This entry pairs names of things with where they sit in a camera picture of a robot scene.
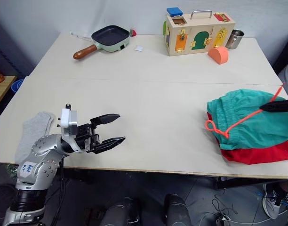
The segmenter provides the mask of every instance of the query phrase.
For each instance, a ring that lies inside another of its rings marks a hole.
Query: frying pan
[[[121,27],[110,25],[94,32],[92,39],[94,44],[75,53],[74,59],[79,60],[101,48],[108,52],[120,51],[129,43],[129,32]]]

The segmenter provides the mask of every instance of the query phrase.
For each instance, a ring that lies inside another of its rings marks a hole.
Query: green door
[[[192,47],[192,50],[194,49],[202,49],[206,47],[206,44],[204,45],[204,42],[206,39],[209,38],[208,32],[200,32],[198,33],[194,38],[194,47]]]

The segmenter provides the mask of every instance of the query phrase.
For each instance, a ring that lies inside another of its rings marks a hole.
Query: robotic arm
[[[118,114],[106,114],[91,119],[90,124],[77,126],[77,112],[71,111],[67,104],[62,110],[62,134],[53,134],[40,138],[31,148],[28,157],[17,169],[17,194],[7,209],[3,226],[37,225],[45,210],[48,188],[56,174],[58,163],[73,152],[94,152],[96,154],[119,145],[125,137],[111,138],[100,143],[95,129],[119,118]]]

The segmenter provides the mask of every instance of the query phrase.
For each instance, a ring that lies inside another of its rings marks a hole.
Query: black cable
[[[66,187],[68,186],[69,182],[70,182],[70,179],[67,179],[67,180],[64,181]],[[57,194],[57,192],[60,190],[60,187],[61,187],[60,185],[59,185],[59,188],[57,188],[57,189],[46,199],[45,205],[47,205],[47,203],[53,198],[53,196]]]
[[[61,179],[61,181],[60,181],[60,194],[59,194],[60,200],[59,200],[57,211],[56,211],[56,213],[55,213],[55,215],[53,217],[51,226],[55,226],[57,224],[57,222],[58,222],[60,209],[61,209],[62,204],[64,202],[64,196],[65,196],[64,159],[62,159],[59,162],[59,166],[60,166],[60,175],[61,175],[61,178],[60,178]]]
[[[221,214],[223,213],[223,211],[225,211],[225,210],[228,210],[228,212],[226,213],[226,215],[229,215],[229,213],[230,213],[230,210],[232,210],[233,212],[234,212],[234,214],[238,214],[238,212],[236,211],[236,210],[234,210],[234,205],[232,204],[232,208],[229,208],[229,207],[227,207],[226,205],[224,205],[224,203],[218,198],[218,196],[222,196],[222,195],[224,195],[224,193],[225,193],[225,189],[224,189],[224,192],[222,193],[222,194],[215,194],[214,195],[214,199],[212,199],[212,205],[213,205],[213,207],[218,211],[218,212],[220,212]],[[219,207],[219,204],[222,204],[223,206],[224,206],[224,208],[223,209],[220,209],[220,207]]]

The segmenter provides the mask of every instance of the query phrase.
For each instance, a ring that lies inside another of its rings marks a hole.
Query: black nonstick surface
[[[129,36],[129,32],[125,29],[110,25],[100,29],[92,34],[92,39],[105,46],[112,46],[121,42]]]

